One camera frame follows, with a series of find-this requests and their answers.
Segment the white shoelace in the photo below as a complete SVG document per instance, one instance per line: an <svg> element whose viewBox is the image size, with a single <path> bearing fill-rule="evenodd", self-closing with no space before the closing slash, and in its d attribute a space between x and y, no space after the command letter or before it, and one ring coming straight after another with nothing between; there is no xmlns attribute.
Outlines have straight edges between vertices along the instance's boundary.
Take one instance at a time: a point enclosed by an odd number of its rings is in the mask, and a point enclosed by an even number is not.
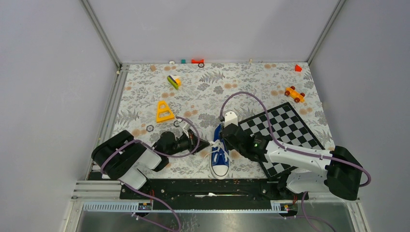
<svg viewBox="0 0 410 232"><path fill-rule="evenodd" d="M222 140L211 142L211 145L211 151L205 155L198 168L203 165L205 158L210 156L209 166L211 173L215 178L224 179L231 167L231 157Z"/></svg>

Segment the blue canvas sneaker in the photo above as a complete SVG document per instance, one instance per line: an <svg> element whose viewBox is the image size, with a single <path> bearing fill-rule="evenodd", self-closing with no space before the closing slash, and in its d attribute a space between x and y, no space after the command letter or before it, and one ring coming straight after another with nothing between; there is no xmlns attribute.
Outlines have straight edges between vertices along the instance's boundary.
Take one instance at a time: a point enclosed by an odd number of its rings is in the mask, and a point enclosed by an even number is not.
<svg viewBox="0 0 410 232"><path fill-rule="evenodd" d="M221 136L222 124L214 131L213 144L211 148L210 170L216 179L225 179L230 170L230 156L225 142Z"/></svg>

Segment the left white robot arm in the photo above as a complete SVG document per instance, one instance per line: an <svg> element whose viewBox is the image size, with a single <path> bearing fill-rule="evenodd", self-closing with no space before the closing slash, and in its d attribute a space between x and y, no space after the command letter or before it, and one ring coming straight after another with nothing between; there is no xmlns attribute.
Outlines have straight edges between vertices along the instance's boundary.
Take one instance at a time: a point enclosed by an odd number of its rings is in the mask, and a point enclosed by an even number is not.
<svg viewBox="0 0 410 232"><path fill-rule="evenodd" d="M141 142L131 143L132 140L131 133L124 130L97 146L91 153L91 158L110 179L119 179L130 185L132 193L139 199L149 195L150 186L146 183L146 176L136 166L159 172L169 164L169 158L156 151L166 155L184 151L195 154L210 146L210 142L198 138L191 129L179 138L171 131L163 132L153 147L144 146Z"/></svg>

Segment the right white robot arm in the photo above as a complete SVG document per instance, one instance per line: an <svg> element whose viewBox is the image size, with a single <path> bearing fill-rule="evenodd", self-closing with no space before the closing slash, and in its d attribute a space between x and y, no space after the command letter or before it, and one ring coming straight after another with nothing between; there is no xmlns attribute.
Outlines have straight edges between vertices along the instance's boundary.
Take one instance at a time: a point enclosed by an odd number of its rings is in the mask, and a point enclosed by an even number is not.
<svg viewBox="0 0 410 232"><path fill-rule="evenodd" d="M310 149L286 144L263 136L250 136L235 124L226 126L221 136L229 150L236 150L243 157L262 163L282 163L301 168L304 174L290 174L277 186L278 195L289 199L303 192L325 192L354 201L362 187L362 165L342 146L333 151Z"/></svg>

